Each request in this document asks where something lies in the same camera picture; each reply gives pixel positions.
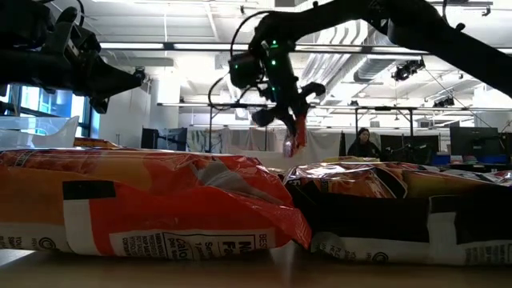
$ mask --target woman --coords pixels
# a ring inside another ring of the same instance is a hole
[[[361,128],[358,137],[350,145],[349,156],[364,158],[379,158],[381,151],[370,141],[370,131],[367,128]]]

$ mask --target ceiling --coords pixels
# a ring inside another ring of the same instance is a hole
[[[290,6],[285,0],[82,0],[85,7],[84,27],[96,33],[100,42],[230,42],[240,22],[259,10],[298,11],[311,7],[311,0]],[[55,0],[48,4],[58,15],[68,6],[76,6],[76,0]],[[240,6],[244,6],[243,15]],[[492,46],[512,46],[512,2],[494,0],[491,13],[483,17],[484,7],[449,7],[448,19],[452,26],[466,24],[464,32]],[[259,18],[248,21],[237,38],[237,42],[248,42]],[[308,35],[303,43],[365,44],[368,41],[382,44],[380,36],[374,36],[365,22],[348,22],[329,30]],[[226,53],[219,52],[149,52],[149,51],[103,51],[109,64],[131,69],[135,59],[154,58],[163,61],[174,60],[174,68],[181,79],[181,96],[186,102],[206,102],[210,85],[226,73],[215,69],[217,62],[226,62]],[[481,84],[470,75],[433,57],[425,57],[426,69],[419,71],[404,82],[391,79],[396,65],[404,60],[388,61],[389,65],[378,70],[366,84],[354,83],[351,76],[354,65],[364,62],[359,55],[291,54],[294,72],[304,81],[326,84],[325,97],[314,99],[329,105],[347,105],[358,100],[360,105],[432,106],[433,100],[443,96],[444,88],[450,89],[465,106],[472,105],[473,90]],[[159,69],[147,67],[150,74]],[[218,99],[230,94],[227,84],[215,91]],[[256,94],[248,97],[249,102],[261,101]],[[322,117],[332,117],[336,111],[327,111]]]

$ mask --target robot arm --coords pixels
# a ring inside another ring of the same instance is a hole
[[[230,60],[231,81],[238,88],[268,78],[271,91],[266,98],[276,107],[253,114],[257,124],[266,126],[276,118],[294,134],[294,118],[305,117],[309,106],[304,91],[298,92],[289,52],[305,35],[357,19],[367,21],[396,45],[430,52],[512,96],[512,58],[464,34],[462,26],[449,26],[425,0],[333,0],[300,13],[269,13],[256,27],[249,51]]]

